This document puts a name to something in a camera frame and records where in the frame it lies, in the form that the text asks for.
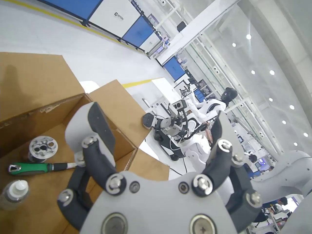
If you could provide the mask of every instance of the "white floor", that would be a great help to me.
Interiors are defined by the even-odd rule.
[[[145,54],[3,0],[0,0],[0,51],[62,55],[78,81],[92,80],[99,86],[114,79],[126,84],[160,77],[173,83],[168,72]],[[142,88],[138,90],[139,95],[144,96]],[[186,173],[183,160],[171,161],[153,139],[152,132],[143,146],[146,152],[161,162],[181,174]],[[194,171],[187,159],[185,164],[188,172]],[[171,170],[169,179],[179,176]]]

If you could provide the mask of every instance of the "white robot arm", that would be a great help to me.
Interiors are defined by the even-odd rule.
[[[84,131],[76,131],[77,122]],[[85,167],[75,168],[59,194],[60,211],[81,234],[240,233],[259,213],[261,198],[232,161],[241,146],[225,114],[219,114],[212,131],[217,142],[201,174],[151,181],[117,172],[110,160],[115,139],[103,112],[96,102],[82,106],[67,126],[66,141],[73,152],[83,152]],[[103,188],[94,204],[86,192],[90,176]],[[235,192],[224,206],[216,190],[228,176]]]
[[[299,150],[287,152],[272,171],[251,180],[251,183],[264,203],[291,194],[307,196],[312,191],[312,158]]]

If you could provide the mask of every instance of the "white panel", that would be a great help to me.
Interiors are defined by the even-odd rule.
[[[160,42],[159,37],[153,32],[148,39],[141,44],[140,48],[145,52],[151,51]]]
[[[89,21],[122,37],[139,16],[129,0],[103,0]]]
[[[170,42],[170,47],[164,51],[157,60],[164,65],[172,56],[177,54],[187,46],[200,32],[205,30],[210,24],[217,21],[237,0],[215,0],[205,10],[203,10],[193,21],[191,21],[174,39]]]

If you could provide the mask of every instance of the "metal frame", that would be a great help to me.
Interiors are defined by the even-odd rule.
[[[100,4],[102,3],[103,0],[100,0],[100,1],[98,2],[98,4],[96,5],[96,7],[93,9],[93,11],[92,11],[92,12],[90,13],[90,15],[87,17],[87,19],[84,19],[84,18],[82,18],[82,17],[80,17],[80,16],[78,16],[78,15],[76,15],[76,14],[74,14],[74,13],[72,13],[72,12],[70,12],[70,11],[64,9],[64,8],[62,8],[62,7],[59,7],[59,6],[57,6],[57,5],[53,4],[53,3],[50,3],[50,2],[48,2],[48,1],[46,1],[46,0],[36,0],[36,1],[42,2],[43,4],[46,4],[46,5],[48,5],[48,6],[52,7],[52,8],[55,8],[55,9],[61,11],[61,12],[64,12],[64,13],[70,15],[70,16],[73,16],[73,17],[75,17],[75,18],[78,19],[78,20],[81,20],[80,23],[81,23],[83,26],[85,26],[85,27],[88,27],[88,26],[92,25],[92,26],[94,26],[94,27],[96,27],[96,28],[98,28],[98,29],[100,29],[100,30],[103,30],[103,31],[105,31],[106,33],[108,33],[108,34],[114,36],[115,38],[117,38],[117,40],[118,40],[119,42],[121,42],[121,40],[122,40],[122,41],[124,41],[127,45],[133,46],[136,50],[139,49],[139,50],[145,52],[145,50],[143,50],[143,49],[137,47],[136,45],[134,45],[134,44],[132,44],[132,43],[130,43],[130,42],[124,40],[122,37],[119,37],[119,36],[115,35],[114,33],[110,32],[110,31],[108,31],[108,30],[106,30],[106,29],[104,29],[104,28],[101,28],[101,27],[97,26],[96,24],[93,24],[93,23],[89,22],[89,19],[90,19],[91,16],[94,14],[94,12],[97,10],[97,8],[100,6]],[[155,32],[156,35],[159,37],[159,34],[157,33],[157,31],[155,31],[155,27],[154,27],[154,26],[151,24],[151,22],[147,19],[147,17],[144,15],[144,12],[139,8],[139,6],[137,5],[137,3],[136,3],[134,0],[129,0],[129,1],[130,1],[131,4],[137,9],[137,11],[140,13],[140,16],[142,16],[142,17],[144,18],[144,20],[153,28],[154,32]]]

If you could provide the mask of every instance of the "bottle cap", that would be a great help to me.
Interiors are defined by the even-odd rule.
[[[9,187],[9,196],[18,200],[27,194],[28,189],[29,187],[27,181],[17,180]]]

